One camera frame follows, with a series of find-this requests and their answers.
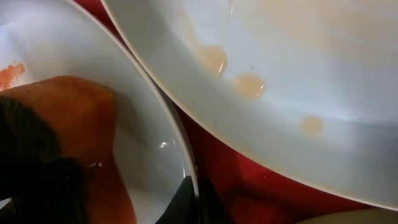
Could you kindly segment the light blue plate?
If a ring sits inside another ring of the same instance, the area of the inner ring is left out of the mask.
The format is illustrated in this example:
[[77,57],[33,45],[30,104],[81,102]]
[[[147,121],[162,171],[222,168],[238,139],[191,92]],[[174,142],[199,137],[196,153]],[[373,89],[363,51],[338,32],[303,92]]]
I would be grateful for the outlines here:
[[155,223],[185,177],[190,149],[172,102],[122,43],[73,1],[1,2],[1,67],[21,63],[23,85],[74,75],[115,92],[113,154],[136,221]]
[[397,0],[111,0],[158,86],[307,186],[397,209]]

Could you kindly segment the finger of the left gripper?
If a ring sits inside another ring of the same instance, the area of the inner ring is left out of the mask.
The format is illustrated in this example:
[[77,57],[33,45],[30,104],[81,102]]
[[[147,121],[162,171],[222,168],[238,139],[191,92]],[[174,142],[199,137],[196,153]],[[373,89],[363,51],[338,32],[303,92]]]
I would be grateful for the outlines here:
[[61,155],[49,125],[1,97],[1,223],[88,223],[80,163]]

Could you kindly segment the orange green sponge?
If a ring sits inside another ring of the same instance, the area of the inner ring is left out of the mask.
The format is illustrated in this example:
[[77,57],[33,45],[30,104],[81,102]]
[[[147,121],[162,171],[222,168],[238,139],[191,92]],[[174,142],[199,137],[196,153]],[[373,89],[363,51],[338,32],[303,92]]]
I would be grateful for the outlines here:
[[116,115],[111,90],[60,76],[3,90],[3,96],[31,108],[55,132],[61,155],[80,163],[88,223],[136,222],[113,157]]

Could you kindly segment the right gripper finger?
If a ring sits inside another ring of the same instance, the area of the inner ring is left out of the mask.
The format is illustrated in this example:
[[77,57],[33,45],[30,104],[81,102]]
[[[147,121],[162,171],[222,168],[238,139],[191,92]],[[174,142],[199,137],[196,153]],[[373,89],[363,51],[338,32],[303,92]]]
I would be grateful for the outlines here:
[[155,224],[196,224],[197,201],[191,176],[186,176]]

